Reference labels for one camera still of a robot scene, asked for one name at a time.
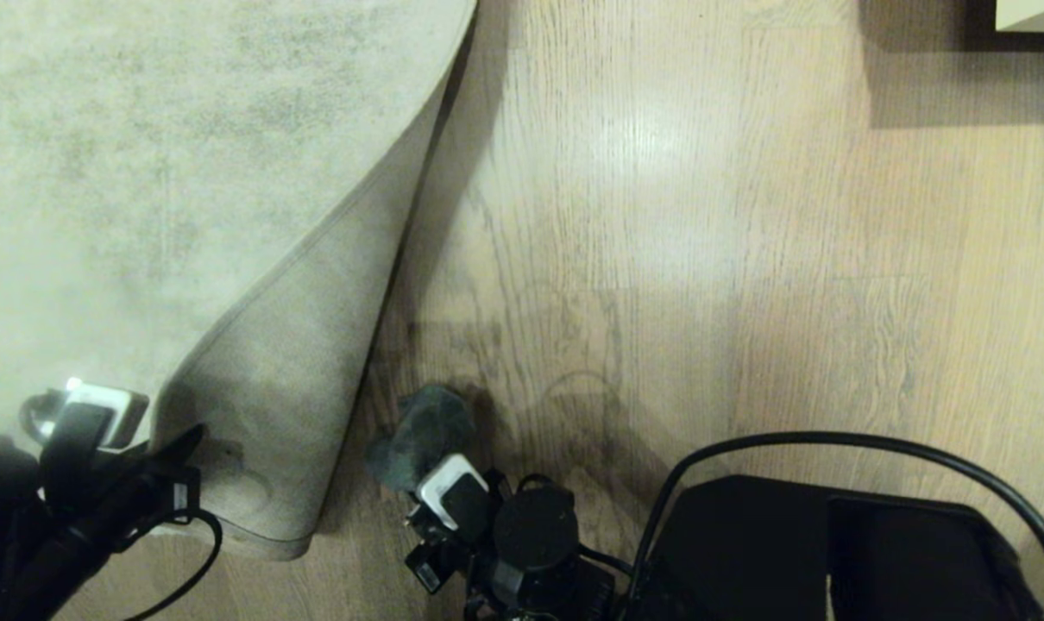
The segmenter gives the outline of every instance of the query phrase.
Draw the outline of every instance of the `wood grain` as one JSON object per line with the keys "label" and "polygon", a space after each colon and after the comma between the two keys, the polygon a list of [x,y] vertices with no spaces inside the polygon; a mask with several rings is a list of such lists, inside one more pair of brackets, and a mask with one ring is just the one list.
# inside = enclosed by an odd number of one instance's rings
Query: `wood grain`
{"label": "wood grain", "polygon": [[[1044,51],[862,5],[484,2],[321,534],[290,564],[222,558],[163,618],[458,616],[360,464],[431,381],[478,396],[482,463],[564,480],[624,557],[667,469],[748,432],[928,441],[1044,511]],[[776,449],[689,482],[723,472],[975,504],[1044,594],[1012,512],[935,469]],[[206,549],[142,542],[62,617],[140,608]]]}

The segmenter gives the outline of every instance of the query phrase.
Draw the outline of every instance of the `black cord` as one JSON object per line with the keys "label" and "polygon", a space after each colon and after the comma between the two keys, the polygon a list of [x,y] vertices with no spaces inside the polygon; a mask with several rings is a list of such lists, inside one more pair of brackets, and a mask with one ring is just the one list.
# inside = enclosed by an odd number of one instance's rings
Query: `black cord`
{"label": "black cord", "polygon": [[210,511],[206,511],[201,508],[186,508],[167,512],[166,515],[163,515],[161,519],[157,519],[155,522],[151,522],[150,526],[140,530],[135,538],[142,538],[142,535],[150,533],[150,531],[156,527],[167,522],[171,522],[171,520],[185,518],[198,519],[204,524],[211,527],[211,536],[214,539],[214,544],[211,547],[211,554],[207,555],[207,560],[204,562],[204,565],[199,566],[199,569],[191,575],[191,578],[188,578],[183,584],[177,587],[177,590],[168,594],[168,597],[156,603],[150,608],[143,611],[143,613],[136,614],[135,617],[128,617],[125,621],[143,621],[144,619],[149,619],[155,616],[155,614],[159,614],[161,611],[168,608],[168,606],[170,606],[173,602],[186,596],[188,591],[193,589],[193,587],[201,580],[204,574],[207,574],[207,571],[211,569],[211,566],[215,563],[215,557],[218,557],[219,549],[222,547],[222,525],[219,524],[219,519],[215,518],[215,515],[212,515]]}
{"label": "black cord", "polygon": [[475,592],[472,574],[475,572],[475,554],[468,557],[468,571],[465,573],[465,621],[477,621],[477,614],[483,607],[482,594]]}
{"label": "black cord", "polygon": [[732,453],[734,451],[752,449],[755,447],[774,447],[775,445],[840,445],[841,447],[861,447],[864,449],[876,449],[892,453],[901,453],[901,455],[919,457],[919,459],[925,459],[929,460],[929,462],[943,464],[943,467],[952,469],[953,471],[958,472],[959,475],[967,476],[969,479],[982,484],[983,487],[994,492],[995,495],[998,495],[1000,499],[1004,500],[1004,502],[1006,502],[1012,509],[1016,510],[1017,515],[1024,520],[1027,527],[1031,528],[1031,533],[1039,540],[1044,553],[1043,516],[1041,516],[1035,507],[1031,507],[1031,504],[1009,483],[1004,482],[1004,480],[998,479],[998,477],[992,475],[992,473],[989,473],[987,470],[978,467],[978,464],[968,462],[968,460],[962,459],[962,457],[956,457],[955,455],[951,455],[951,453],[941,451],[940,449],[925,447],[925,445],[918,445],[916,441],[893,439],[893,437],[883,437],[881,435],[841,433],[832,431],[763,433],[759,435],[738,437],[737,439],[729,439],[727,441],[719,441],[717,445],[711,445],[710,447],[698,449],[698,451],[685,456],[684,459],[680,460],[680,462],[675,464],[675,468],[671,471],[671,475],[668,475],[668,478],[664,481],[664,486],[660,488],[660,495],[657,498],[657,502],[656,504],[652,504],[652,512],[648,516],[648,523],[645,524],[644,532],[641,534],[641,543],[637,548],[637,555],[634,560],[634,573],[632,577],[630,577],[628,582],[628,605],[631,608],[636,606],[640,600],[640,593],[638,593],[638,591],[641,589],[641,574],[644,572],[645,562],[647,562],[648,558],[648,548],[651,547],[652,539],[655,538],[657,527],[660,524],[660,518],[664,515],[664,507],[667,506],[668,500],[671,499],[671,494],[675,488],[675,484],[683,478],[687,469],[690,469],[692,464],[701,462],[701,460],[723,455],[723,453]]}
{"label": "black cord", "polygon": [[612,569],[617,569],[618,571],[621,571],[622,574],[628,575],[631,578],[634,577],[634,566],[621,560],[621,558],[614,557],[610,554],[602,554],[600,551],[592,550],[583,544],[579,544],[579,555],[592,560],[597,560],[604,566],[612,567]]}

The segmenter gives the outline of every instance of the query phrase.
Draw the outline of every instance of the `black device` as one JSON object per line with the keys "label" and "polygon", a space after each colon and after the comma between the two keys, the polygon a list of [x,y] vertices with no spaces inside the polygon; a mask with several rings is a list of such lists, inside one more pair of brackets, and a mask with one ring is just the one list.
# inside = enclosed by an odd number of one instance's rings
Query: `black device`
{"label": "black device", "polygon": [[112,554],[164,523],[203,520],[215,546],[190,580],[132,620],[179,599],[214,563],[221,526],[199,508],[199,472],[186,464],[203,429],[153,455],[146,444],[113,451],[130,441],[146,403],[70,381],[22,407],[25,430],[42,441],[39,460],[0,436],[0,621],[51,618]]}
{"label": "black device", "polygon": [[[436,464],[414,488],[393,486],[416,501],[407,524],[422,539],[405,564],[429,594],[464,575],[466,620],[824,621],[830,613],[837,621],[1044,620],[1014,548],[964,504],[728,476],[681,493],[652,546],[691,464],[766,445],[850,445],[971,477],[1018,511],[1044,549],[1044,519],[1015,489],[924,445],[791,432],[696,451],[665,480],[630,565],[579,542],[572,492],[549,477],[526,476],[512,492],[499,471],[477,475],[462,455],[443,455],[462,445],[443,441],[442,430],[467,429],[458,424],[471,415],[464,406],[420,405],[420,395],[408,404],[393,447],[404,448],[401,463]],[[624,594],[602,567],[627,575]]]}

